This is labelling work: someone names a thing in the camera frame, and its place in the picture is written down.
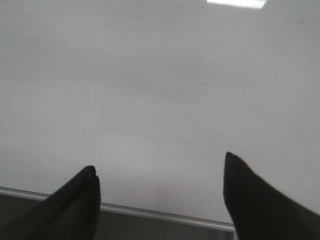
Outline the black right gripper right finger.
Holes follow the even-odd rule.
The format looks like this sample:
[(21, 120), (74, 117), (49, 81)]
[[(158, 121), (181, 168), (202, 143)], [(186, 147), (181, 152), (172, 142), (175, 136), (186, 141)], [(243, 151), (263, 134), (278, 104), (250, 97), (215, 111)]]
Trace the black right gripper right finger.
[(223, 198), (240, 240), (318, 240), (320, 216), (290, 199), (227, 152)]

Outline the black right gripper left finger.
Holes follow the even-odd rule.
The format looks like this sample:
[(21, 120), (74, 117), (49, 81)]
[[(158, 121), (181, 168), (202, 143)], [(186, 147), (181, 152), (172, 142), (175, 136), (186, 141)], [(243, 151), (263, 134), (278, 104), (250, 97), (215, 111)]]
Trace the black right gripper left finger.
[(92, 165), (21, 216), (1, 225), (2, 240), (92, 240), (101, 204), (100, 180)]

